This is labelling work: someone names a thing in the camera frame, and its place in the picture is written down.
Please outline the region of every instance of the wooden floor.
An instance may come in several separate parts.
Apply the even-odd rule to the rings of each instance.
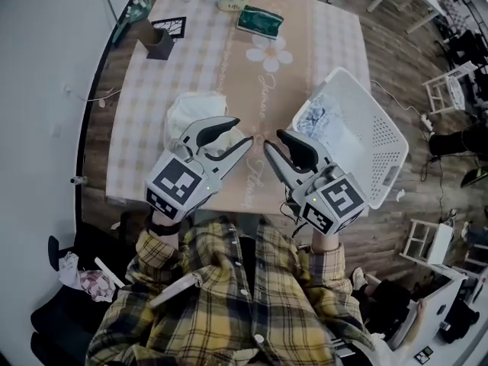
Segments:
[[[433,24],[427,24],[413,34],[405,29],[425,15],[425,6],[413,2],[412,9],[398,12],[396,6],[402,0],[384,0],[369,14],[366,7],[372,0],[336,0],[335,5],[360,17],[366,45],[371,80],[376,80],[395,95],[404,106],[414,106],[420,112],[428,110],[428,102],[421,83],[447,71],[443,57],[436,56],[440,49],[434,40],[440,39]],[[129,32],[117,49],[108,55],[97,95],[104,95],[110,88],[120,88],[136,42]],[[379,210],[371,210],[367,218],[361,218],[341,233],[345,244],[348,271],[356,266],[376,273],[379,278],[396,278],[413,271],[413,265],[398,257],[403,248],[410,218],[437,222],[442,198],[444,213],[457,209],[456,239],[465,219],[481,220],[483,205],[487,204],[483,185],[460,189],[464,174],[474,168],[472,158],[445,157],[441,161],[443,171],[441,192],[439,162],[429,165],[429,175],[420,181],[421,169],[428,158],[428,147],[422,136],[419,117],[405,111],[388,95],[372,84],[372,94],[392,117],[409,142],[409,155],[387,200]],[[110,232],[120,214],[127,208],[110,202],[104,196],[108,150],[111,129],[117,109],[117,96],[108,99],[106,108],[93,107],[85,142],[84,175],[89,185],[82,192],[82,217],[84,221]],[[437,118],[438,133],[449,133],[465,128],[469,122],[461,112],[449,117]],[[404,189],[405,197],[396,202],[397,192]],[[453,243],[457,248],[459,242]]]

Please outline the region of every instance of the shirt button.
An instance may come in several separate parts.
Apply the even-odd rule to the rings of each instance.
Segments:
[[[264,338],[262,335],[257,334],[257,335],[254,335],[254,340],[255,340],[257,343],[261,344],[261,343],[263,343],[263,342],[264,342],[265,338]]]

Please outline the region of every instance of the yellow plaid shirt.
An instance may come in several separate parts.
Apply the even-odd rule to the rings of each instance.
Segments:
[[[192,228],[177,251],[142,232],[127,269],[132,285],[105,314],[86,364],[241,365],[259,351],[270,364],[335,364],[331,332],[373,349],[342,246],[324,255],[297,251],[291,238],[260,224],[252,296],[240,263],[243,236],[220,218]],[[190,272],[198,286],[149,306]]]

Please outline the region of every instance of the white laundry basket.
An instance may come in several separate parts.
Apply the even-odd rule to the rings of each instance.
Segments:
[[[342,150],[332,160],[351,172],[373,209],[381,206],[405,162],[409,145],[395,123],[370,93],[344,68],[335,68],[293,118],[297,129],[301,114],[320,93],[340,107],[346,129],[355,137],[354,150]]]

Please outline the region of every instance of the green pouch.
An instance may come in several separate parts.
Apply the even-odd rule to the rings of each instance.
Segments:
[[[281,16],[247,5],[241,11],[237,20],[237,28],[249,33],[262,35],[263,37],[276,39],[281,23],[283,23]]]

